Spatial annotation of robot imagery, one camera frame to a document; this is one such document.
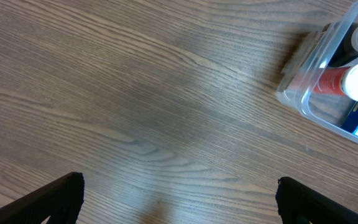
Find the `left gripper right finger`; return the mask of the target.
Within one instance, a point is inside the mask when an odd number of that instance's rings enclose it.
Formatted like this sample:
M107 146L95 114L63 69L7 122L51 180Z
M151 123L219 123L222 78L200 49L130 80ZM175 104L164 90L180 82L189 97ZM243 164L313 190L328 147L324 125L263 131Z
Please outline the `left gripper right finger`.
M278 180L275 199L283 224L358 224L358 213L291 177Z

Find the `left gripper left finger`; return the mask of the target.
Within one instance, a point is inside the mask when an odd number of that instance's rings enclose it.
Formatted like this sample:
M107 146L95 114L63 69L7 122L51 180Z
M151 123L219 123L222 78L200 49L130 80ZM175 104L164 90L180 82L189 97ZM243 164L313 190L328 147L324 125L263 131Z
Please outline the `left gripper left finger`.
M3 223L75 224L84 202L85 180L70 172L0 208Z

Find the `orange tube white cap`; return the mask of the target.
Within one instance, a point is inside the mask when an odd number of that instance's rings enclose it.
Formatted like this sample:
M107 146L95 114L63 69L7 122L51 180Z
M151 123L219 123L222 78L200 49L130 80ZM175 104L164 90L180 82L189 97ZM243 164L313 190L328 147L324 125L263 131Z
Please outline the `orange tube white cap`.
M314 86L313 93L347 96L358 101L358 64L326 69Z

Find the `black tube white cap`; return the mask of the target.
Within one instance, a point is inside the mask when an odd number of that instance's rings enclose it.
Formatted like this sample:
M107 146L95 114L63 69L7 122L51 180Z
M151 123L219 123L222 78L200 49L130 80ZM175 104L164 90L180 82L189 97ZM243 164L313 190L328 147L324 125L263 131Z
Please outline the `black tube white cap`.
M328 63L329 67L341 67L358 58L358 23L352 23Z

